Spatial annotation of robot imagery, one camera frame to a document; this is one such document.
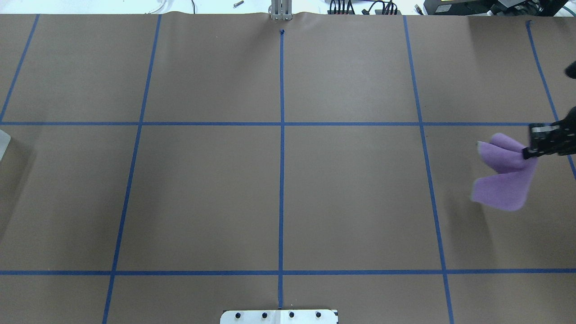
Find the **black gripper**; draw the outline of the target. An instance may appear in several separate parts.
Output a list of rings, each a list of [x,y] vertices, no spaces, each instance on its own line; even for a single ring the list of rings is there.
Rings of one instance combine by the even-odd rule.
[[[564,119],[551,124],[530,123],[527,126],[529,145],[522,150],[524,159],[557,154],[576,153],[576,108],[570,109]]]

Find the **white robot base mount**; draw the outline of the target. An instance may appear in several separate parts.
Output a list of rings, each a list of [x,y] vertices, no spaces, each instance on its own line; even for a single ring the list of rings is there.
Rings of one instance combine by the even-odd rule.
[[[338,324],[337,310],[230,310],[223,312],[220,324]]]

